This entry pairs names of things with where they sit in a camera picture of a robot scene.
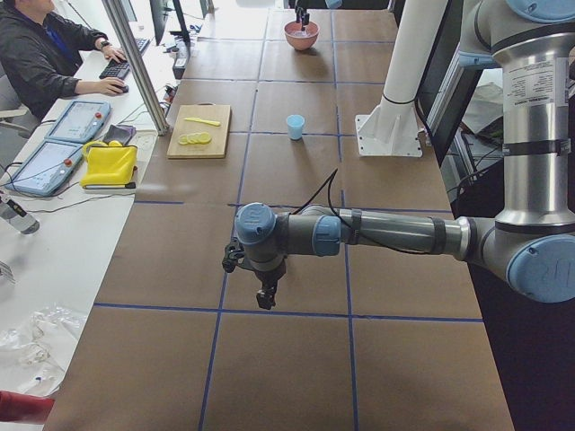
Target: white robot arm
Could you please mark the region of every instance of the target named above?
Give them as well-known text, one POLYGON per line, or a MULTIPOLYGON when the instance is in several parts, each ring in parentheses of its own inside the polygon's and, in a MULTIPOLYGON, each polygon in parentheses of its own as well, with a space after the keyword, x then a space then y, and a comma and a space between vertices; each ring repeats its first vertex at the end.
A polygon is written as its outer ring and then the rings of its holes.
POLYGON ((288 254, 334 255, 342 242, 363 243, 450 254, 487 268, 539 302, 575 297, 575 214, 567 208, 572 3, 464 3, 462 57, 468 66, 489 66, 494 59, 503 68, 505 208, 494 219, 448 221, 324 207, 277 215, 254 203, 237 213, 237 238, 226 247, 225 270, 254 271, 262 282, 258 303, 269 309, 288 254))

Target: person's hand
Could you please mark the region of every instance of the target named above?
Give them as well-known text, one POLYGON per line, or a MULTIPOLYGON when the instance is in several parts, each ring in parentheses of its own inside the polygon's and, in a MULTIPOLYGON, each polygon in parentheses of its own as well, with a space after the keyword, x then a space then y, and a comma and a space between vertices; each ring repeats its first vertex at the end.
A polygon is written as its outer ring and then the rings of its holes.
POLYGON ((112 45, 102 48, 102 54, 107 60, 115 60, 117 63, 126 60, 126 54, 124 54, 123 49, 113 47, 112 45))
POLYGON ((119 78, 104 78, 100 81, 96 81, 96 92, 99 94, 116 95, 123 94, 121 87, 125 84, 119 78))

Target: black jacket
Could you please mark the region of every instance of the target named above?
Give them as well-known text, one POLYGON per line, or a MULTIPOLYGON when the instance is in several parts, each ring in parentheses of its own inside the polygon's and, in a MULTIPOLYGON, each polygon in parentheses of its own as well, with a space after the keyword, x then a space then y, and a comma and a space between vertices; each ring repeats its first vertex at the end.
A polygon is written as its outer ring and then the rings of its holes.
POLYGON ((0 62, 22 103, 39 119, 56 99, 75 96, 78 79, 73 76, 82 64, 78 51, 93 50, 98 38, 107 39, 101 31, 90 30, 56 13, 49 13, 44 24, 66 43, 74 62, 41 25, 27 20, 8 4, 0 4, 0 62))

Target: gray chair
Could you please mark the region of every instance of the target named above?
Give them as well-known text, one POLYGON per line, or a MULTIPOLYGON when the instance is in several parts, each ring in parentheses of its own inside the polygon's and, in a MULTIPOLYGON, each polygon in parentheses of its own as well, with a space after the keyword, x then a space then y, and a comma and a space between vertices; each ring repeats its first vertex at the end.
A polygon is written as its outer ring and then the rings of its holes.
POLYGON ((18 99, 0 64, 0 128, 17 130, 19 136, 27 139, 39 123, 39 120, 18 99))

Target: wooden cutting board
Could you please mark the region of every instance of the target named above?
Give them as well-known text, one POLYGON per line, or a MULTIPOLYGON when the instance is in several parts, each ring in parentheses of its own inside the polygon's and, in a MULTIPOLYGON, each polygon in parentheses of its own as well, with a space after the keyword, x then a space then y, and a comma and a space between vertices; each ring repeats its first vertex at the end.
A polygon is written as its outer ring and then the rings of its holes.
POLYGON ((167 156, 169 159, 221 159, 226 157, 227 130, 230 125, 230 105, 181 105, 178 118, 173 127, 172 138, 168 146, 167 156), (187 117, 197 117, 219 121, 220 126, 186 121, 187 117), (189 133, 208 132, 211 142, 205 145, 181 145, 181 135, 189 133))

